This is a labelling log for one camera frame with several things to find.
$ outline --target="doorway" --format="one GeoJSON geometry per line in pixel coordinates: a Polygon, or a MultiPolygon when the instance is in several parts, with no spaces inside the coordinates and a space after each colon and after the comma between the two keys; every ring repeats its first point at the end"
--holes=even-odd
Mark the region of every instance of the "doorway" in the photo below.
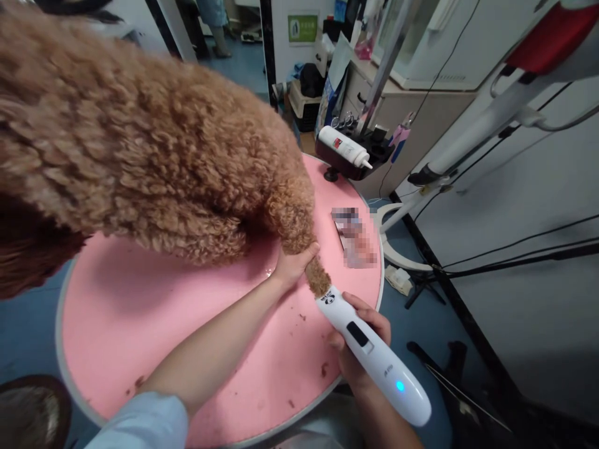
{"type": "Polygon", "coordinates": [[[260,0],[177,0],[197,61],[268,102],[260,0]]]}

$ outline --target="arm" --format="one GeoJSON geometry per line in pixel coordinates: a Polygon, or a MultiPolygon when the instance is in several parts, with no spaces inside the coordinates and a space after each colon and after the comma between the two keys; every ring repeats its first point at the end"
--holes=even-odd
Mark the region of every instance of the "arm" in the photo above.
{"type": "Polygon", "coordinates": [[[142,392],[175,395],[189,417],[218,390],[233,372],[270,308],[292,288],[319,250],[281,252],[273,274],[180,343],[154,370],[142,392]]]}
{"type": "MultiPolygon", "coordinates": [[[[360,298],[346,292],[343,297],[386,344],[391,343],[389,320],[360,298]]],[[[351,353],[343,336],[333,331],[328,341],[339,352],[339,368],[356,398],[367,446],[370,449],[424,449],[412,427],[395,411],[351,353]]]]}

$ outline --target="table edge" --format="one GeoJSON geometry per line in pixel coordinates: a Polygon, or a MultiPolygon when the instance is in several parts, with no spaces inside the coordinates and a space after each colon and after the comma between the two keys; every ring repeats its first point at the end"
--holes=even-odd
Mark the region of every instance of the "table edge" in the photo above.
{"type": "MultiPolygon", "coordinates": [[[[314,156],[306,154],[306,153],[303,153],[303,154],[305,154],[308,157],[311,157],[312,159],[316,159],[317,161],[319,161],[325,165],[328,165],[326,162],[320,160],[317,157],[314,157],[314,156]]],[[[347,181],[347,182],[349,183],[349,185],[351,185],[353,187],[354,190],[356,190],[356,193],[360,196],[360,198],[362,198],[362,201],[364,201],[364,204],[367,207],[369,207],[368,202],[363,197],[363,195],[360,192],[358,192],[358,189],[356,189],[356,187],[349,181],[347,181]]],[[[378,311],[381,308],[382,289],[385,284],[385,262],[384,262],[384,253],[382,250],[381,235],[380,234],[377,234],[377,235],[379,236],[379,250],[380,250],[379,254],[381,257],[381,285],[379,287],[379,297],[376,301],[376,307],[375,307],[375,309],[378,311]]],[[[58,368],[61,373],[62,380],[63,380],[65,386],[67,387],[67,390],[71,394],[73,401],[81,409],[83,414],[87,418],[89,418],[90,421],[92,421],[98,427],[102,428],[108,421],[102,415],[100,415],[98,412],[96,412],[94,410],[94,408],[87,403],[85,398],[79,392],[79,389],[77,388],[77,385],[73,381],[73,378],[71,377],[71,372],[69,371],[69,368],[67,366],[67,361],[66,361],[66,358],[64,355],[64,348],[63,348],[63,341],[62,341],[62,316],[64,313],[64,299],[66,297],[66,292],[69,287],[69,281],[71,280],[71,274],[73,272],[73,269],[75,268],[75,263],[77,263],[78,258],[79,258],[79,255],[77,255],[73,258],[73,260],[71,261],[71,266],[69,267],[69,270],[67,272],[67,275],[65,276],[64,281],[62,282],[61,292],[60,292],[60,296],[59,296],[59,300],[58,300],[58,308],[56,311],[56,324],[54,327],[54,329],[55,329],[54,330],[54,343],[56,345],[56,356],[58,359],[58,368]]],[[[232,443],[231,445],[221,446],[221,448],[222,449],[245,448],[247,446],[262,442],[268,438],[273,437],[277,433],[282,432],[283,430],[294,425],[297,421],[302,419],[308,413],[310,413],[329,394],[331,394],[331,392],[333,392],[335,387],[340,383],[340,381],[342,379],[343,379],[343,376],[341,376],[341,375],[339,377],[337,377],[337,379],[335,379],[324,392],[322,392],[310,404],[308,404],[308,406],[306,406],[304,409],[302,409],[300,412],[298,412],[296,415],[292,416],[289,420],[285,421],[284,423],[281,423],[278,426],[273,427],[272,429],[269,429],[264,433],[256,435],[255,437],[251,437],[251,438],[248,438],[247,440],[243,440],[240,442],[232,443]]]]}

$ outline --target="green sign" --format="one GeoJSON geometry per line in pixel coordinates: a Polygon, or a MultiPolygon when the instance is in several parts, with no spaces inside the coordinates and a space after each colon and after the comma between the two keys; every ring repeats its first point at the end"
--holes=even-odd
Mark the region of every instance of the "green sign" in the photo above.
{"type": "Polygon", "coordinates": [[[317,15],[287,16],[289,42],[314,42],[318,27],[317,15]]]}

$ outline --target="pet trimmer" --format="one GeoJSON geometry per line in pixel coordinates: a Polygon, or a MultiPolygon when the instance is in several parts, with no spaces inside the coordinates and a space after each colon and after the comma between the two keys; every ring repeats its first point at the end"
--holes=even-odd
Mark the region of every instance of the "pet trimmer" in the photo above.
{"type": "Polygon", "coordinates": [[[316,302],[393,408],[410,424],[425,425],[431,417],[431,402],[399,357],[356,314],[336,287],[331,286],[316,302]]]}

